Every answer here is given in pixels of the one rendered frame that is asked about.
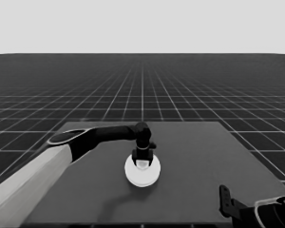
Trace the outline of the large thick white disc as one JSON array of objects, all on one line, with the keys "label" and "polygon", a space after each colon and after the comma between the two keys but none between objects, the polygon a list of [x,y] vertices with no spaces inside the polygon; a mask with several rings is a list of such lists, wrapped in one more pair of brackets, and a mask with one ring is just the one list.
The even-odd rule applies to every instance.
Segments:
[{"label": "large thick white disc", "polygon": [[128,156],[124,164],[125,176],[129,182],[137,187],[148,187],[158,180],[161,173],[161,163],[156,155],[153,156],[152,165],[144,170],[134,165],[131,157]]}]

